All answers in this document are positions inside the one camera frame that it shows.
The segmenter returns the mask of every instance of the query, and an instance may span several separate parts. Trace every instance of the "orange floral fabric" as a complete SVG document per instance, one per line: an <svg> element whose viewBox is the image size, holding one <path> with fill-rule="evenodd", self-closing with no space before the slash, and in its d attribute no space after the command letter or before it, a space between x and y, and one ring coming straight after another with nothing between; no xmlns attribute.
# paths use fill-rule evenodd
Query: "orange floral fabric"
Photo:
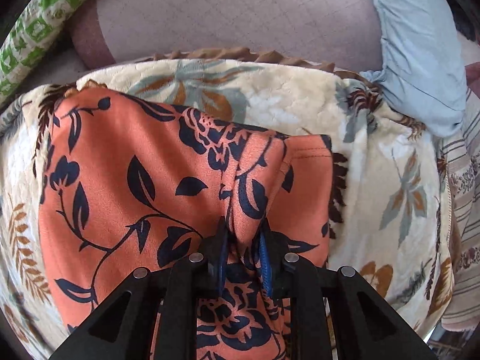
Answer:
<svg viewBox="0 0 480 360"><path fill-rule="evenodd" d="M289 137L182 105L88 88L57 104L49 129L39 231L55 304L70 329L136 267L171 267L229 231L226 288L200 300L199 359L287 356L287 302L258 272L265 218L290 250L328 254L330 140Z"/></svg>

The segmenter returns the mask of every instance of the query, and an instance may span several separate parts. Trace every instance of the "green patterned fabric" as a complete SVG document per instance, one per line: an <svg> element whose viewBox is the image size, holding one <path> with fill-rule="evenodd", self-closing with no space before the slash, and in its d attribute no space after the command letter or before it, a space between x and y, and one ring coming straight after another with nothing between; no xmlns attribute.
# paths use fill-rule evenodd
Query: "green patterned fabric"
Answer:
<svg viewBox="0 0 480 360"><path fill-rule="evenodd" d="M0 106L42 59L84 0L31 0L0 48Z"/></svg>

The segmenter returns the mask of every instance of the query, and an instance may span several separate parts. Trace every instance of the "light blue pillow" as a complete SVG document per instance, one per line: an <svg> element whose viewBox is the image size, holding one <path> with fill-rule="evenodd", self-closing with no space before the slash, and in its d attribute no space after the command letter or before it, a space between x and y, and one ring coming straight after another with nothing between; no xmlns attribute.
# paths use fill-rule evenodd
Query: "light blue pillow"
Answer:
<svg viewBox="0 0 480 360"><path fill-rule="evenodd" d="M435 135L460 129L465 67L446 0L373 0L382 26L383 70L361 74L385 89L388 104Z"/></svg>

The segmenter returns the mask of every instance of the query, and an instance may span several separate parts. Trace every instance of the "metal screw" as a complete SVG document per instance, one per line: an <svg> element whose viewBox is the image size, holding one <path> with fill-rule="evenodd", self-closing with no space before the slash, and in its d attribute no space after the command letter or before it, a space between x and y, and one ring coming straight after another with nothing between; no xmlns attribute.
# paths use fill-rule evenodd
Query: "metal screw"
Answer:
<svg viewBox="0 0 480 360"><path fill-rule="evenodd" d="M192 263L199 263L200 261L203 260L203 254L195 252L195 253L192 253L190 256L188 256L188 259Z"/></svg>
<svg viewBox="0 0 480 360"><path fill-rule="evenodd" d="M351 266L345 265L345 266L342 266L342 269L340 270L340 272L345 277L352 278L353 276L355 276L356 270L353 269Z"/></svg>
<svg viewBox="0 0 480 360"><path fill-rule="evenodd" d="M133 272L133 276L135 279L143 279L145 276L147 276L148 271L146 268L137 268Z"/></svg>
<svg viewBox="0 0 480 360"><path fill-rule="evenodd" d="M298 254L290 252L284 256L284 259L288 263L296 263L300 259L300 257Z"/></svg>

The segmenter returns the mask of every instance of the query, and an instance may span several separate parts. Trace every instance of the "black bracket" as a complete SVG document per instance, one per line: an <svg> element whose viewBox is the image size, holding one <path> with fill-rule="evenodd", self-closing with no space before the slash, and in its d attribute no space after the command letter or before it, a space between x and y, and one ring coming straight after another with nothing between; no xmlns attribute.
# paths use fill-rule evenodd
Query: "black bracket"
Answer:
<svg viewBox="0 0 480 360"><path fill-rule="evenodd" d="M436 359L394 309L352 267L318 268L289 252L281 237L260 226L262 280L273 299L290 298L292 360L331 360L324 298L328 299L339 360ZM133 271L60 345L50 360L196 358L198 298L215 299L225 285L228 232L216 235L173 267ZM161 318L154 337L160 304Z"/></svg>

